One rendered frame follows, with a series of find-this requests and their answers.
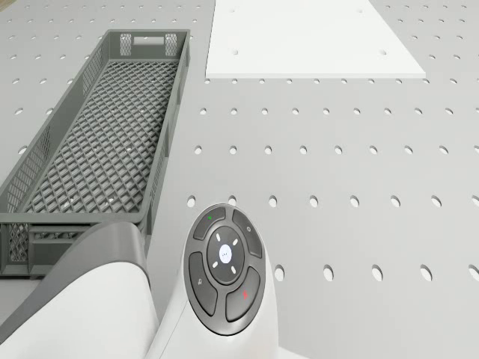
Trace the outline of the dark grey basket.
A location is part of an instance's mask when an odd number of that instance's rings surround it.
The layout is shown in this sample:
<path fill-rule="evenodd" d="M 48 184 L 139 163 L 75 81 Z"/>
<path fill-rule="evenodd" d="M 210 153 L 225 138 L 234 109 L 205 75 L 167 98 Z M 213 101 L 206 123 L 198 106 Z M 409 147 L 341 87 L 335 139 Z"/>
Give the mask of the dark grey basket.
<path fill-rule="evenodd" d="M 189 68 L 186 29 L 109 30 L 0 186 L 0 278 L 43 277 L 90 227 L 148 247 Z"/>

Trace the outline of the white board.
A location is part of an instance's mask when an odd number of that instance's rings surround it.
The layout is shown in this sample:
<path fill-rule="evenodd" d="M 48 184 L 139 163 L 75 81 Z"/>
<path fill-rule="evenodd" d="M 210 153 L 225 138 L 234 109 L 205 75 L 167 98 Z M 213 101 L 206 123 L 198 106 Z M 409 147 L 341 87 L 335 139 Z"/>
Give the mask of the white board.
<path fill-rule="evenodd" d="M 369 0 L 216 0 L 211 79 L 419 79 Z"/>

